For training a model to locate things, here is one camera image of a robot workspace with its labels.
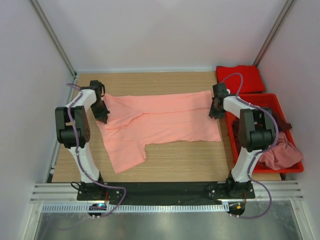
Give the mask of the left corner aluminium post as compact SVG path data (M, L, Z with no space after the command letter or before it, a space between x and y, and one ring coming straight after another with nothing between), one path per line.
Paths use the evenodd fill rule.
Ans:
M45 31L47 32L49 38L51 39L54 47L56 48L57 52L59 53L59 55L61 56L64 64L66 65L67 69L69 70L69 72L71 73L73 78L76 78L77 76L77 72L74 69L70 59L68 58L62 44L60 43L49 19L47 18L43 8L41 7L40 3L38 0L29 0L32 8L34 9L36 15L38 16L40 22L42 23Z

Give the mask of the right corner aluminium post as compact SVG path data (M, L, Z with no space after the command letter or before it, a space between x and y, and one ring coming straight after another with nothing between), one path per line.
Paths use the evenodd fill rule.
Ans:
M279 11L266 39L264 40L255 60L253 61L253 65L258 68L263 57L265 56L267 50L271 46L273 40L276 38L278 32L280 31L282 25L284 24L286 18L290 14L292 8L294 7L296 0L286 0L284 2L283 7Z

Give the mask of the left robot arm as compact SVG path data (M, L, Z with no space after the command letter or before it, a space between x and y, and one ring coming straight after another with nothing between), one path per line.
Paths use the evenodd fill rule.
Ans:
M87 111L92 111L96 121L107 124L110 111L103 101L105 86L98 80L90 81L88 86L80 87L73 83L68 86L77 90L78 94L70 103L57 107L54 111L57 141L75 159L81 184L92 183L88 194L95 200L101 200L106 194L106 188L89 147L91 130Z

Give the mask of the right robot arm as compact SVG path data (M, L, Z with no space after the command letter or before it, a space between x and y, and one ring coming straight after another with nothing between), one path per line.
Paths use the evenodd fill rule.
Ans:
M209 117L222 119L225 113L231 113L239 119L240 154L225 181L222 194L239 199L250 193L252 172L260 156L277 142L278 125L270 108L253 105L239 96L230 94L224 83L213 85L212 90Z

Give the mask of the corner aluminium post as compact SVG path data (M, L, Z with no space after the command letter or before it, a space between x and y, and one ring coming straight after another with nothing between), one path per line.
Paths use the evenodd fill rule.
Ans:
M59 55L61 56L64 64L66 65L67 69L69 70L69 72L71 73L73 78L76 78L77 76L77 72L74 69L70 59L68 58L62 44L60 43L49 19L47 18L43 8L41 7L40 3L38 0L29 0L32 8L34 9L36 15L38 16L40 22L42 23L45 31L47 32L49 38L51 39L54 47L56 48L57 52L59 53Z
M267 50L271 46L273 40L276 38L278 32L280 31L282 25L284 24L286 18L290 14L292 8L294 7L296 0L286 0L284 2L283 7L279 11L266 39L264 40L255 60L253 61L253 65L258 68L263 57L265 56Z

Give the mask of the folded red t shirt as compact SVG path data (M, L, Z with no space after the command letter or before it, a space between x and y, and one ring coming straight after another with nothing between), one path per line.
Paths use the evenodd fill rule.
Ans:
M262 93L266 90L260 71L254 65L238 65L234 67L217 66L216 79L223 82L231 94L236 94L243 79L239 94Z

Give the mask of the dusty pink t shirt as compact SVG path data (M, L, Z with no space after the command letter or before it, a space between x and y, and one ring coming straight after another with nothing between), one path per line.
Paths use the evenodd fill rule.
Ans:
M258 163L272 170L292 167L303 159L303 154L288 140L284 132L279 132L276 146L264 152Z

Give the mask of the dark maroon t shirt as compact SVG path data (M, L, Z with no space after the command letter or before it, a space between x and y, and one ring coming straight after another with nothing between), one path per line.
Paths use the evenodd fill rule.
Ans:
M279 132L289 131L292 128L292 125L290 123L287 123L286 120L283 117L281 117L279 114L277 114L276 112L272 111L272 116L277 123ZM233 136L232 142L234 143L235 149L236 149L237 153L239 154L241 151L241 144L239 142L240 120L231 113L227 113L226 118L227 118L226 121L227 121L227 125L228 125L228 131L231 132L231 134Z

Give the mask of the salmon pink t shirt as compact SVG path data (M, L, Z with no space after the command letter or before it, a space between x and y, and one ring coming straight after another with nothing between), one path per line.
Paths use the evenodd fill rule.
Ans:
M165 95L105 94L107 123L98 122L102 141L116 174L142 164L145 146L177 141L220 142L217 120L209 117L209 90Z

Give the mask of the aluminium frame rail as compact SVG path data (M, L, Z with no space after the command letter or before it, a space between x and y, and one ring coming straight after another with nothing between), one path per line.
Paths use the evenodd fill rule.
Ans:
M262 181L274 201L303 201L304 196L296 180ZM39 183L31 195L32 202L75 201L78 191L69 183Z

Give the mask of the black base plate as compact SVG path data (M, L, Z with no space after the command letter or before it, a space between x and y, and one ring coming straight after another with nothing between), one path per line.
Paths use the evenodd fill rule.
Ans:
M251 183L231 189L225 182L112 182L112 188L72 182L78 201L108 201L131 206L204 206L223 200L254 199Z

